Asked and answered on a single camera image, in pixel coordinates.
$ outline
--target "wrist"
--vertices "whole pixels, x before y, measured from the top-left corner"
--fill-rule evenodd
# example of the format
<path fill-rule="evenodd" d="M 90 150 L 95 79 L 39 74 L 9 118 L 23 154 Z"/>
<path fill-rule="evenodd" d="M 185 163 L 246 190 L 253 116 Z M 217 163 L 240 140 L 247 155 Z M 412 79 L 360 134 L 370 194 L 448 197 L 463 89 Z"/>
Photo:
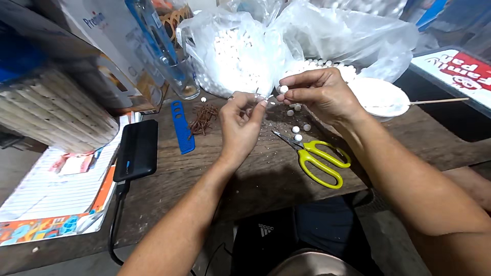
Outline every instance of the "wrist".
<path fill-rule="evenodd" d="M 219 157 L 215 161 L 215 164 L 223 169 L 235 172 L 242 165 L 242 162 L 243 160 L 237 160 L 237 158 L 231 157 L 221 152 Z"/>
<path fill-rule="evenodd" d="M 366 125 L 371 121 L 375 120 L 375 118 L 370 115 L 364 109 L 359 110 L 358 112 L 351 114 L 348 117 L 341 118 L 332 125 L 339 133 L 346 131 L 354 131 L 360 125 Z"/>

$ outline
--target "white bowl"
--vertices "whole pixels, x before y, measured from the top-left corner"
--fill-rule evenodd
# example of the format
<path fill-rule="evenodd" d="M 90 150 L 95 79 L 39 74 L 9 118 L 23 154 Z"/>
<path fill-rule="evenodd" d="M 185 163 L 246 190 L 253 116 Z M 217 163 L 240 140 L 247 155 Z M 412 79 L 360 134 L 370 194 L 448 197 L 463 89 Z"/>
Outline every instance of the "white bowl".
<path fill-rule="evenodd" d="M 409 109 L 408 96 L 397 86 L 374 78 L 357 78 L 348 83 L 361 106 L 380 122 L 404 114 Z"/>

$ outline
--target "scissors blade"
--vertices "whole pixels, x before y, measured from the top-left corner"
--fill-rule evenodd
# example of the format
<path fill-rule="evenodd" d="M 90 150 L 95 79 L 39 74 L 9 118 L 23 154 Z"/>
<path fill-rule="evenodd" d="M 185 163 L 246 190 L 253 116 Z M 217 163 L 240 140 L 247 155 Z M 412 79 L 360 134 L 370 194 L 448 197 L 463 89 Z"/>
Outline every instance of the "scissors blade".
<path fill-rule="evenodd" d="M 297 141 L 291 139 L 291 138 L 288 138 L 286 136 L 284 136 L 283 134 L 279 133 L 278 131 L 276 130 L 271 130 L 276 136 L 280 137 L 283 141 L 287 142 L 292 148 L 294 148 L 295 150 L 301 150 L 303 149 L 303 145 L 301 143 L 298 143 Z"/>

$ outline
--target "yellow scissors handle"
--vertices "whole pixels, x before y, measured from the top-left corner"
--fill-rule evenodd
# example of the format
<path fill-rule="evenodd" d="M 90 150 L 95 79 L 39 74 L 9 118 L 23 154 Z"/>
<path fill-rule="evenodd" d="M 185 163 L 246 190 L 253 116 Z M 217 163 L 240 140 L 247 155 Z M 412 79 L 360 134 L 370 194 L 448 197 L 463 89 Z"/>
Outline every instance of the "yellow scissors handle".
<path fill-rule="evenodd" d="M 333 170 L 332 168 L 328 167 L 326 164 L 315 159 L 312 155 L 310 155 L 310 153 L 308 153 L 304 149 L 297 151 L 297 153 L 299 154 L 300 167 L 303 169 L 303 171 L 308 176 L 310 176 L 310 178 L 315 180 L 317 183 L 324 185 L 324 186 L 331 188 L 331 189 L 339 189 L 339 188 L 341 188 L 341 186 L 343 186 L 343 178 L 341 177 L 341 175 L 337 171 Z M 319 177 L 315 176 L 313 173 L 311 173 L 307 169 L 307 166 L 305 166 L 305 162 L 311 162 L 315 167 L 317 167 L 321 171 L 323 171 L 329 175 L 332 175 L 336 179 L 337 184 L 336 185 L 329 184 L 329 183 L 321 180 Z"/>
<path fill-rule="evenodd" d="M 339 153 L 341 153 L 346 158 L 346 163 L 343 163 L 343 162 L 337 160 L 336 158 L 334 158 L 333 156 L 331 156 L 331 155 L 325 153 L 324 151 L 316 148 L 315 145 L 317 145 L 317 144 L 328 146 L 330 148 L 333 148 L 333 149 L 337 150 Z M 308 142 L 308 143 L 303 143 L 303 148 L 306 151 L 311 152 L 311 153 L 313 153 L 313 154 L 315 154 L 317 156 L 320 156 L 320 157 L 324 158 L 325 160 L 331 162 L 336 167 L 348 168 L 349 166 L 351 166 L 351 158 L 346 154 L 346 152 L 344 152 L 344 150 L 342 150 L 340 148 L 337 148 L 337 147 L 332 146 L 331 144 L 329 144 L 327 142 L 324 142 L 324 141 L 311 141 L 311 142 Z"/>

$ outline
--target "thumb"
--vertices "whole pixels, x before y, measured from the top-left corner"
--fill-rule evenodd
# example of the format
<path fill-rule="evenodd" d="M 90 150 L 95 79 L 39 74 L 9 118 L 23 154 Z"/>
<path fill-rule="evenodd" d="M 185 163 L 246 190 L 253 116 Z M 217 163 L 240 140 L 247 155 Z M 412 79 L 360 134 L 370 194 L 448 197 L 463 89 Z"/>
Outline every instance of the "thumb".
<path fill-rule="evenodd" d="M 285 99 L 291 102 L 318 102 L 323 99 L 322 87 L 296 88 L 285 93 Z"/>
<path fill-rule="evenodd" d="M 261 125 L 261 122 L 263 121 L 264 113 L 266 112 L 267 104 L 268 104 L 267 101 L 259 102 L 254 108 L 254 110 L 252 111 L 252 115 L 250 116 L 248 123 L 254 122 Z"/>

